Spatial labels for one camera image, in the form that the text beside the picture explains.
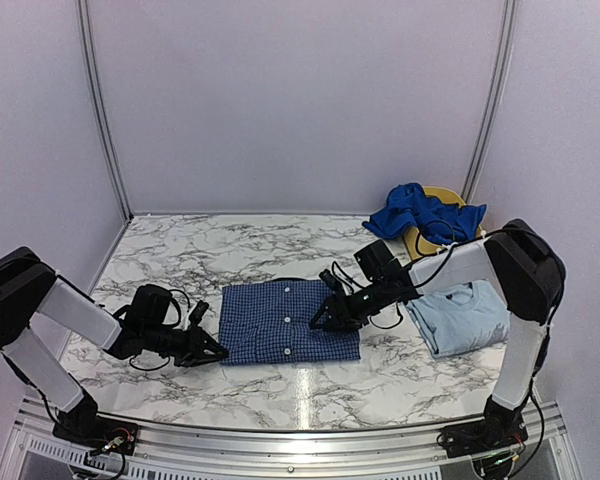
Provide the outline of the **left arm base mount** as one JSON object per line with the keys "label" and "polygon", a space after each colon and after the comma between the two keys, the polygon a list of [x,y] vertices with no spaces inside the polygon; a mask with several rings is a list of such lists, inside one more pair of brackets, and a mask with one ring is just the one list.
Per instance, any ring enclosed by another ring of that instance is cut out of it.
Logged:
{"label": "left arm base mount", "polygon": [[139,426],[135,423],[101,416],[97,403],[85,396],[71,410],[58,411],[53,435],[90,447],[98,453],[116,450],[124,455],[132,455],[138,430]]}

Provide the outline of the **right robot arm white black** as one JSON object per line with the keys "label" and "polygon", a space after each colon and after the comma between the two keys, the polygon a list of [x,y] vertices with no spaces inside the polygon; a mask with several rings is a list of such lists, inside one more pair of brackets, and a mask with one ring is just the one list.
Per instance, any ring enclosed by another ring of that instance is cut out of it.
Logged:
{"label": "right robot arm white black", "polygon": [[355,332],[396,302],[410,302],[477,280],[489,282],[504,301],[510,331],[499,378],[488,397],[475,438],[495,448],[509,437],[524,409],[550,343],[550,328],[565,290],[562,260],[526,222],[448,247],[407,265],[377,240],[355,254],[368,285],[347,294],[329,271],[320,275],[332,290],[309,323],[312,330]]}

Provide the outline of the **light blue t-shirt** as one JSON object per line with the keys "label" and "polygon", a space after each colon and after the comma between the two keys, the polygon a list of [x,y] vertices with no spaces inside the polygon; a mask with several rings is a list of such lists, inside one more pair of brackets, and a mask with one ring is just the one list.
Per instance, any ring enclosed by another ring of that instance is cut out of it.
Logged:
{"label": "light blue t-shirt", "polygon": [[424,295],[405,307],[436,359],[503,343],[510,330],[504,302],[484,280]]}

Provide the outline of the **blue patterned button shirt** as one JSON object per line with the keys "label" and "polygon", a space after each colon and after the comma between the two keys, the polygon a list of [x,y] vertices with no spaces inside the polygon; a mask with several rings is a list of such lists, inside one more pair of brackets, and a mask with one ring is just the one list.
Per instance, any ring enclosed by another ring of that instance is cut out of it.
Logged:
{"label": "blue patterned button shirt", "polygon": [[219,343],[224,366],[358,361],[360,336],[312,329],[331,294],[320,280],[282,279],[222,289]]}

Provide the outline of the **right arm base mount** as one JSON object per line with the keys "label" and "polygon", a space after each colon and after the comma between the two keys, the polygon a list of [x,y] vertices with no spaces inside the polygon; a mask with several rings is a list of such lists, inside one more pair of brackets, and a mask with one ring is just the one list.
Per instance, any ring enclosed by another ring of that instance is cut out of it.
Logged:
{"label": "right arm base mount", "polygon": [[437,444],[448,458],[457,458],[520,445],[527,439],[526,424],[520,414],[491,412],[482,420],[444,427]]}

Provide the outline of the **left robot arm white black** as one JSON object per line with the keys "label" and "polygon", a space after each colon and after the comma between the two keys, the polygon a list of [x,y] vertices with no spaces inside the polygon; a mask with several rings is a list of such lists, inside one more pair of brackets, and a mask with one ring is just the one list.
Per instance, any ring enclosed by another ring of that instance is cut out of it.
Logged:
{"label": "left robot arm white black", "polygon": [[228,350],[201,326],[206,302],[193,307],[186,327],[167,323],[168,311],[179,307],[174,294],[145,284],[129,304],[109,312],[31,249],[20,247],[0,258],[0,354],[67,418],[72,434],[86,445],[99,444],[107,430],[97,416],[97,402],[61,365],[33,323],[46,319],[117,360],[151,352],[177,367],[192,368],[226,359]]}

